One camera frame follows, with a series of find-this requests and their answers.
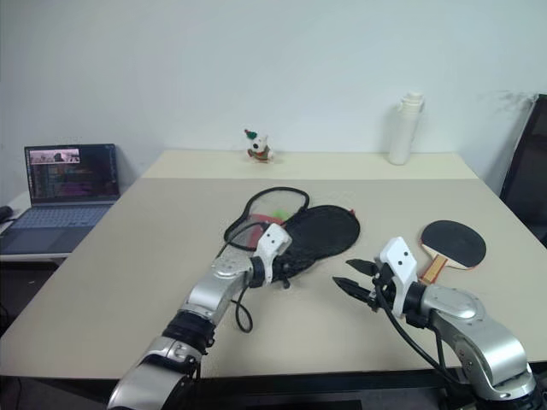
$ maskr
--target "desk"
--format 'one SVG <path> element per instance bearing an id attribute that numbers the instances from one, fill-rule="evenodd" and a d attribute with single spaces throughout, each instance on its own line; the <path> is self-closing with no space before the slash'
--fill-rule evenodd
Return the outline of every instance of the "desk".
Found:
<path id="1" fill-rule="evenodd" d="M 312 206 L 355 209 L 362 234 L 342 255 L 295 277 L 289 290 L 274 284 L 247 292 L 255 329 L 239 331 L 231 308 L 204 357 L 205 377 L 427 368 L 384 314 L 349 298 L 331 276 L 366 284 L 344 261 L 374 258 L 398 235 L 425 268 L 417 238 L 437 219 L 472 226 L 488 246 L 478 267 L 447 268 L 439 283 L 473 292 L 522 341 L 529 360 L 547 359 L 547 334 L 533 320 L 544 308 L 547 251 L 457 155 L 414 155 L 395 167 L 372 154 L 287 154 L 260 164 L 238 152 L 168 151 L 12 324 L 0 342 L 0 373 L 121 377 L 207 272 L 248 198 L 275 185 L 306 190 Z M 408 331 L 434 353 L 431 332 Z M 447 361 L 457 365 L 453 355 Z"/>

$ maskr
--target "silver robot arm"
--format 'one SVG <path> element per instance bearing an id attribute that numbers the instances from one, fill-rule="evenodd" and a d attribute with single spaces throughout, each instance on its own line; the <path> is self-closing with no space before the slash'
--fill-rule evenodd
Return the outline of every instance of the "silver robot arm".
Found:
<path id="1" fill-rule="evenodd" d="M 215 259 L 162 335 L 116 385 L 107 409 L 184 408 L 193 374 L 215 342 L 215 327 L 231 299 L 251 283 L 253 287 L 271 283 L 272 262 L 290 244 L 287 232 L 272 224 L 253 257 L 239 252 Z"/>
<path id="2" fill-rule="evenodd" d="M 416 276 L 416 260 L 401 237 L 393 238 L 379 259 L 383 263 L 381 268 L 372 262 L 348 261 L 355 269 L 373 277 L 373 290 L 363 289 L 346 278 L 334 280 L 342 290 L 366 302 L 374 311 L 384 308 L 396 328 L 400 325 L 395 316 L 405 318 L 415 327 L 434 331 L 456 353 L 482 408 L 500 405 L 514 409 L 544 408 L 521 343 L 505 326 L 488 316 L 476 296 L 464 290 L 421 284 Z"/>

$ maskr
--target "white dog figurine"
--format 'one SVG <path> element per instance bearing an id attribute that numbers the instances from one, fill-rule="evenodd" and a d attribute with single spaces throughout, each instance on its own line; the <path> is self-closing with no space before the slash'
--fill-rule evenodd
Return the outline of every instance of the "white dog figurine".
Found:
<path id="1" fill-rule="evenodd" d="M 266 162 L 274 158 L 274 152 L 268 147 L 268 135 L 258 136 L 256 132 L 245 130 L 247 138 L 250 140 L 250 148 L 247 154 L 260 162 Z"/>

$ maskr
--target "white water bottle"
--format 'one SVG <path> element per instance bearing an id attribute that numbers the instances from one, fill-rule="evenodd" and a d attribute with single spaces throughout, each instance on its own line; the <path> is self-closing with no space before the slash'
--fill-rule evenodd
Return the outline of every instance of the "white water bottle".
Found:
<path id="1" fill-rule="evenodd" d="M 409 92 L 401 100 L 397 111 L 397 124 L 391 136 L 390 152 L 387 156 L 390 163 L 403 165 L 409 160 L 410 147 L 423 108 L 424 96 L 418 92 Z"/>

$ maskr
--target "wooden paddle handle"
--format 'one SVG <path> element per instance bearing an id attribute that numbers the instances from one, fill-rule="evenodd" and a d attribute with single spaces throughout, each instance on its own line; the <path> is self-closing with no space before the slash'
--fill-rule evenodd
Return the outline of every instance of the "wooden paddle handle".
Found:
<path id="1" fill-rule="evenodd" d="M 437 276 L 441 273 L 444 265 L 446 265 L 446 259 L 444 256 L 437 255 L 431 265 L 426 269 L 426 272 L 421 276 L 420 281 L 423 284 L 434 284 L 437 280 Z"/>

